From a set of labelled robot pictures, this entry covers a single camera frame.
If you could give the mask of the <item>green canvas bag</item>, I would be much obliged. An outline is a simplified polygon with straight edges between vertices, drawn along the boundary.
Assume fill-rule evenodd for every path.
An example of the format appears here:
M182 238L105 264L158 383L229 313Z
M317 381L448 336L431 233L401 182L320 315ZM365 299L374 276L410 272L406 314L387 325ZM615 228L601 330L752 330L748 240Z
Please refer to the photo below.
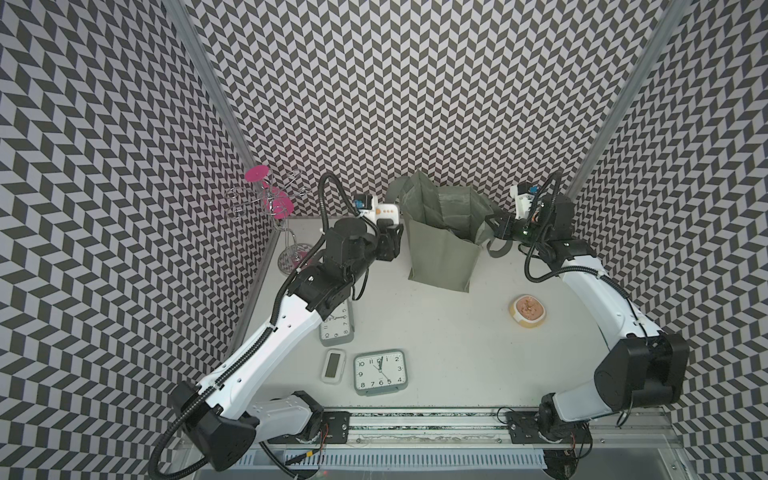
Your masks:
M409 279L467 293L482 246L493 237L486 218L500 207L470 186L437 186L422 171L393 180L386 201L404 219Z

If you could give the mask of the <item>small grey digital clock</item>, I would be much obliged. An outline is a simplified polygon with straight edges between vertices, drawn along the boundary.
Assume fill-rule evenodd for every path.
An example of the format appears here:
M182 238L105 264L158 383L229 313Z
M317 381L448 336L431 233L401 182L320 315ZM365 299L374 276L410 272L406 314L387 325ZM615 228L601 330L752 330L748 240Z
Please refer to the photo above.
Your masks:
M343 379L345 365L346 352L340 349L329 349L324 358L320 380L326 384L340 384Z

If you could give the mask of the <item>white orange digital clock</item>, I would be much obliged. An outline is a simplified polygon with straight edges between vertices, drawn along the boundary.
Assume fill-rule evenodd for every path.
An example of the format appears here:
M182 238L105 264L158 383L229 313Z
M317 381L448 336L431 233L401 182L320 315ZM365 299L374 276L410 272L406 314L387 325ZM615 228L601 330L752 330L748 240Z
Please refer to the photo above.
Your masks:
M396 204L378 204L373 214L379 228L397 227L400 224L400 210Z

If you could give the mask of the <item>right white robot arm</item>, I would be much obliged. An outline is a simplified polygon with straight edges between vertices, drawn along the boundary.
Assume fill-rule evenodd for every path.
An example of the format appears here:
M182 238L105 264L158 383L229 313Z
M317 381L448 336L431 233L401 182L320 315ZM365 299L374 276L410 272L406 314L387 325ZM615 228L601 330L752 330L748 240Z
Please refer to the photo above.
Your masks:
M608 352L590 380L543 396L534 413L506 413L515 443L576 442L587 438L592 420L616 414L622 426L634 410L672 405L682 395L689 360L684 337L664 332L643 314L595 250L574 236L575 207L561 183L561 172L555 172L540 185L512 186L514 211L485 218L505 243L489 253L499 258L519 244L526 280L558 279L568 286L595 320Z

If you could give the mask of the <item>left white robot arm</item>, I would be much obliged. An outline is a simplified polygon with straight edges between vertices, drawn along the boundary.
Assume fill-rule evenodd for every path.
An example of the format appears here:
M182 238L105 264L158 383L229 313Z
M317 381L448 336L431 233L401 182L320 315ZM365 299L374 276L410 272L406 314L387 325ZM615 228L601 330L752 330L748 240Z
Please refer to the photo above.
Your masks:
M371 265L400 252L397 197L348 196L334 173L320 176L320 237L279 287L269 318L210 374L171 393L176 419L148 460L152 479L183 479L205 466L224 471L253 444L282 436L314 439L323 408L306 392L261 405L253 398L282 360L353 293Z

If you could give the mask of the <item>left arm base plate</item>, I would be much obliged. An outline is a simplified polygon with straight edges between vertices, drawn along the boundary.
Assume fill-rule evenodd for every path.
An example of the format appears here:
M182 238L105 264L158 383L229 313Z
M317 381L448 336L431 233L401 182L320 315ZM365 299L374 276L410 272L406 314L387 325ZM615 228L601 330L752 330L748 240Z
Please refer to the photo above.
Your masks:
M319 446L325 444L346 444L350 432L349 411L324 411L314 415L310 423L297 435L283 435L268 441L275 445Z

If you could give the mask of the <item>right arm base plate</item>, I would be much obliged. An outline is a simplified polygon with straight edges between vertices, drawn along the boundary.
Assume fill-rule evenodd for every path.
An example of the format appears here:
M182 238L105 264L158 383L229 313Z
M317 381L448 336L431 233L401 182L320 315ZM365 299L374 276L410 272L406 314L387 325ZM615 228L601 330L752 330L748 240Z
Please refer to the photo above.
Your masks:
M503 420L513 444L573 446L589 443L591 439L587 422L564 422L556 414L508 410L503 413Z

